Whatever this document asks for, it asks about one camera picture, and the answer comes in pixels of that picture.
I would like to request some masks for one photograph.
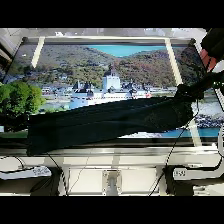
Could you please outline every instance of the floor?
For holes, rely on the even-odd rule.
[[[200,42],[206,35],[201,28],[1,28],[0,41],[7,45],[11,53],[15,53],[22,37],[36,36],[168,36],[179,38],[195,38],[200,49]],[[224,68],[219,63],[215,71]],[[119,156],[119,154],[104,156],[55,157],[56,162],[64,169],[66,179],[69,179],[71,195],[102,195],[102,170],[122,170],[122,191],[124,195],[147,195],[156,176],[152,164],[163,164],[166,156]],[[29,167],[33,165],[54,165],[50,158],[22,157]],[[219,161],[217,154],[175,155],[171,163],[179,161],[180,164],[192,163],[203,166],[215,166]],[[0,170],[15,170],[20,164],[14,158],[1,160]],[[224,195],[223,185],[207,188],[210,195]]]

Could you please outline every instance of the mountain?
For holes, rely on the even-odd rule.
[[[35,48],[35,45],[21,46],[8,74],[26,73],[27,69],[30,69]],[[202,66],[196,50],[194,48],[186,50],[185,47],[174,47],[173,50],[183,81],[188,84],[197,81],[196,73],[188,66],[191,63]],[[136,83],[149,83],[153,86],[175,86],[166,49],[115,57],[85,45],[45,45],[41,50],[38,65],[33,69],[39,72],[34,81],[55,82],[58,76],[53,74],[52,70],[60,68],[61,73],[68,74],[69,79],[66,82],[70,84],[79,79],[92,81],[97,87],[101,87],[103,74],[107,70],[106,65],[112,62],[121,80],[132,79]]]

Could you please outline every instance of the display screen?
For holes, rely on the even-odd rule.
[[[36,66],[36,45],[21,45],[0,86],[0,113],[9,116],[43,114],[120,100],[173,97],[177,90],[165,45],[44,44]],[[192,65],[203,68],[195,47],[172,46],[183,83],[202,78]],[[224,121],[213,89],[199,101],[195,118],[200,137],[217,137]],[[192,104],[194,113],[198,111]],[[120,138],[177,138],[182,128],[163,133],[138,132]],[[13,133],[26,138],[27,130]],[[10,131],[0,133],[9,137]],[[194,137],[186,130],[181,138]]]

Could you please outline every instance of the turquoise water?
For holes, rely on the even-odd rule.
[[[165,46],[134,46],[134,45],[88,45],[90,48],[97,49],[115,57],[129,56],[141,51],[164,50]]]
[[[169,131],[166,133],[162,133],[162,137],[164,138],[175,138],[180,135],[182,129]],[[200,137],[218,137],[219,128],[198,128],[198,132]],[[181,137],[191,137],[191,133],[189,130],[183,132]]]

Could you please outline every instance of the landscape image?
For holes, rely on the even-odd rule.
[[[12,102],[5,106],[10,116],[19,116],[24,112],[65,111],[105,103],[105,98],[111,96],[117,96],[119,100],[172,97],[177,90],[165,46],[44,45],[34,68],[31,62],[35,49],[36,45],[20,46],[7,75],[0,80],[0,108],[6,100],[10,102],[10,97],[14,96],[14,101],[15,96],[20,97],[16,98],[17,104]],[[194,68],[202,68],[203,65],[196,49],[175,46],[173,51],[183,82],[191,85],[199,81],[202,76]],[[102,102],[95,100],[101,97],[100,94],[104,94]],[[199,114],[195,118],[200,136],[217,136],[223,121],[222,108],[215,92],[210,89],[206,91],[205,99],[199,102]],[[165,133],[141,132],[123,137],[174,138],[180,132],[181,128]],[[189,136],[189,131],[186,131],[182,137]]]

